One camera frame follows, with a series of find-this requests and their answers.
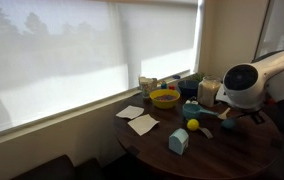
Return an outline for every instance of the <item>light blue cube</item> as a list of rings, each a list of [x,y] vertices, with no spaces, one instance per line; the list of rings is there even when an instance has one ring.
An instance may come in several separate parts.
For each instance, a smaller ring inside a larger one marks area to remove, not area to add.
[[[169,137],[169,149],[182,155],[189,145],[189,135],[184,129],[177,129]]]

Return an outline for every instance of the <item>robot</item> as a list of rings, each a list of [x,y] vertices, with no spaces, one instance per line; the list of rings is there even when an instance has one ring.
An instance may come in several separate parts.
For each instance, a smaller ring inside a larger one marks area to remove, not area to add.
[[[243,112],[259,111],[269,95],[284,113],[284,51],[229,69],[216,99]]]

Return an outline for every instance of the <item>round wooden table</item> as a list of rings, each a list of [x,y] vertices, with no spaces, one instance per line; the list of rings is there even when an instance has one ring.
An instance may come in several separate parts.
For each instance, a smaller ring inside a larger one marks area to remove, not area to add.
[[[182,179],[250,179],[262,174],[281,152],[280,132],[270,118],[259,112],[265,122],[256,124],[250,116],[237,119],[235,128],[221,126],[221,119],[203,114],[200,126],[213,134],[208,139],[201,131],[189,131],[182,115],[182,105],[187,99],[181,97],[174,108],[159,109],[151,101],[143,101],[136,94],[123,101],[119,111],[127,106],[144,108],[142,115],[150,114],[160,121],[149,132],[139,136],[127,123],[129,119],[115,116],[116,136],[125,150],[157,171]],[[222,113],[228,106],[217,104],[206,108]],[[241,115],[231,109],[228,117]],[[169,136],[178,128],[189,135],[189,145],[183,155],[169,147]]]

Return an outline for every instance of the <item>beige wall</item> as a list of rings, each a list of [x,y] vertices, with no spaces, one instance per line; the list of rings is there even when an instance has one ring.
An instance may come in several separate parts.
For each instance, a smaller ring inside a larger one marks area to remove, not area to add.
[[[200,71],[222,75],[250,61],[267,0],[207,0]],[[96,157],[104,166],[124,154],[113,131],[118,104],[0,143],[0,179],[9,179],[61,154],[77,165]]]
[[[199,72],[223,76],[251,62],[268,0],[206,0]]]

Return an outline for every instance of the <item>white paper napkin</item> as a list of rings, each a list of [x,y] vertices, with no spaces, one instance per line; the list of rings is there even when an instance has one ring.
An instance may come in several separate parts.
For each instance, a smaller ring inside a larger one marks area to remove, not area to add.
[[[140,135],[142,136],[144,133],[151,130],[151,128],[159,123],[153,119],[149,114],[144,116],[140,116],[132,121],[129,121],[128,124]]]
[[[144,109],[135,106],[128,106],[127,108],[123,109],[121,112],[116,114],[116,116],[121,118],[130,118],[134,119],[140,116],[143,113]]]

